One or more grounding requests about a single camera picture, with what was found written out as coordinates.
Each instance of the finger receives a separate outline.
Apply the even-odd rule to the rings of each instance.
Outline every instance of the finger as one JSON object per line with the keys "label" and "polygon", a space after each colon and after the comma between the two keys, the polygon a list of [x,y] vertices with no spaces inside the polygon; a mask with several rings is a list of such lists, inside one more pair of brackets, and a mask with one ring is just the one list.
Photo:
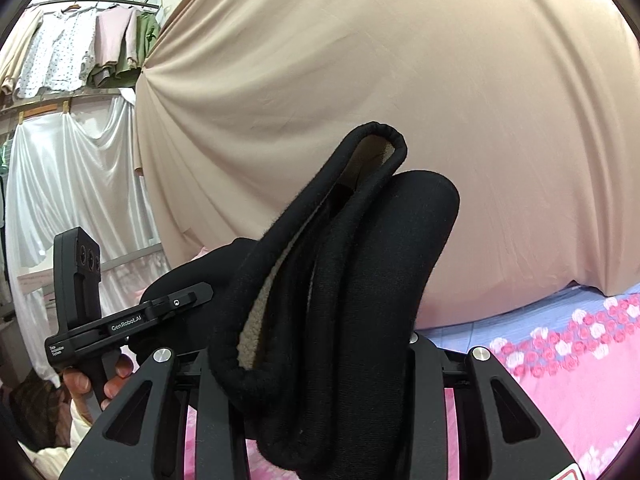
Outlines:
{"label": "finger", "polygon": [[133,362],[128,355],[122,354],[116,363],[116,374],[125,379],[133,373]]}
{"label": "finger", "polygon": [[69,393],[75,399],[91,391],[91,381],[89,377],[75,368],[68,368],[62,374],[63,381],[69,389]]}
{"label": "finger", "polygon": [[129,378],[115,376],[104,385],[104,394],[110,399],[113,399],[128,380]]}

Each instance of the clothes hanger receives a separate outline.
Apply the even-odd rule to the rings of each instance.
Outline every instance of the clothes hanger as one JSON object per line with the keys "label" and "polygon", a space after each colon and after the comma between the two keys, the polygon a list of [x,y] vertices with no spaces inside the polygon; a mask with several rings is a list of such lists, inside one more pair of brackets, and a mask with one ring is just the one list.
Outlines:
{"label": "clothes hanger", "polygon": [[73,2],[71,5],[69,5],[65,10],[62,11],[62,14],[64,14],[65,12],[69,12],[70,10],[78,10],[80,9],[80,6],[78,5],[78,2]]}

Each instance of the blue fabric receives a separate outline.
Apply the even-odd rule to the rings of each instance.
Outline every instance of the blue fabric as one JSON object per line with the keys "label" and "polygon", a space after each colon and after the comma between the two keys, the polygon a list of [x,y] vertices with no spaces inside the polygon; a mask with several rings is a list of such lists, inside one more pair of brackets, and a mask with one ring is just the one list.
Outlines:
{"label": "blue fabric", "polygon": [[[640,292],[640,283],[632,286],[617,298]],[[589,314],[603,310],[605,296],[595,288],[571,285],[551,296],[523,306],[506,314],[488,317],[472,323],[418,330],[436,346],[456,352],[468,352],[474,346],[488,346],[497,338],[520,342],[530,337],[536,327],[562,332],[572,319],[572,313],[580,308]]]}

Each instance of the black knit fabric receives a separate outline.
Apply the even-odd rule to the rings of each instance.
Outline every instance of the black knit fabric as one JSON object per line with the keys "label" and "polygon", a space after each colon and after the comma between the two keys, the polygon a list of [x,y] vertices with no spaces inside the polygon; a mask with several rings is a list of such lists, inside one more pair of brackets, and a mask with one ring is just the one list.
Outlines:
{"label": "black knit fabric", "polygon": [[[397,459],[408,339],[459,203],[441,175],[392,176],[405,156],[390,126],[353,130],[211,309],[212,372],[261,453],[303,480],[386,480]],[[240,335],[279,260],[247,370]]]}
{"label": "black knit fabric", "polygon": [[209,283],[214,292],[211,301],[174,317],[171,323],[161,323],[129,339],[129,348],[136,353],[140,365],[159,347],[168,346],[178,354],[207,347],[212,320],[212,306],[222,294],[255,240],[236,238],[233,243],[217,248],[160,276],[145,290],[140,303],[156,300],[198,283]]}

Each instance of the metal screw head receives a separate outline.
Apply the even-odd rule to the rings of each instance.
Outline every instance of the metal screw head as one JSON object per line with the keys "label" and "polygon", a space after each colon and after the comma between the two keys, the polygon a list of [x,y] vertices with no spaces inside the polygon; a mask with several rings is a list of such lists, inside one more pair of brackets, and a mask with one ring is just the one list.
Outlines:
{"label": "metal screw head", "polygon": [[476,346],[471,352],[471,355],[478,359],[478,361],[488,361],[491,358],[491,352],[482,346]]}
{"label": "metal screw head", "polygon": [[154,361],[164,363],[171,358],[171,350],[168,348],[159,348],[154,352]]}

